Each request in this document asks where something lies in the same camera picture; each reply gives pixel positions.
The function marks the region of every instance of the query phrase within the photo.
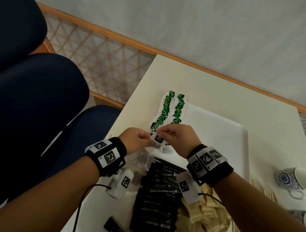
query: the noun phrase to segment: hand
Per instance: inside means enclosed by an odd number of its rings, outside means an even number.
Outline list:
[[[138,149],[154,145],[154,141],[149,139],[150,134],[148,132],[135,127],[126,129],[118,138],[125,145],[127,155]]]
[[[183,158],[201,144],[200,139],[191,126],[184,124],[167,124],[157,131],[158,136],[166,140]]]

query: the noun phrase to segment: white wall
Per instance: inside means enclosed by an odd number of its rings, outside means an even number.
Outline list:
[[[306,1],[39,1],[306,105]]]

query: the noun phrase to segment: barcode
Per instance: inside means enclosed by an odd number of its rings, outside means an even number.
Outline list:
[[[170,225],[167,225],[167,224],[161,223],[160,226],[161,226],[162,228],[170,229]]]

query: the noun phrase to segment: finger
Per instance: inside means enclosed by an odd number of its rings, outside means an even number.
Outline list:
[[[169,135],[166,132],[159,132],[157,134],[159,137],[161,137],[162,139],[166,140],[166,142],[173,144],[175,142],[175,137],[173,137],[172,135]]]
[[[179,130],[179,128],[181,127],[181,124],[176,124],[176,123],[171,123],[171,124],[167,124],[165,126],[162,126],[161,128],[159,128],[156,132],[177,132]]]
[[[139,148],[146,148],[151,147],[154,145],[154,141],[150,139],[140,139],[139,141]]]
[[[137,128],[138,137],[141,139],[149,139],[151,137],[149,132],[146,132],[145,130]]]

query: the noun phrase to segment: white table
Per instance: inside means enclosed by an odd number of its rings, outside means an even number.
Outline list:
[[[306,200],[292,199],[273,179],[277,169],[306,168],[306,138],[296,108],[172,59],[156,56],[106,137],[118,136],[128,127],[148,130],[168,90],[184,93],[190,103],[244,125],[253,178],[273,190],[280,205],[306,210]],[[103,231],[103,215],[114,215],[128,228],[135,196],[129,193],[117,201],[105,189],[94,188],[83,202],[77,231]],[[72,231],[74,220],[75,214],[63,231]]]

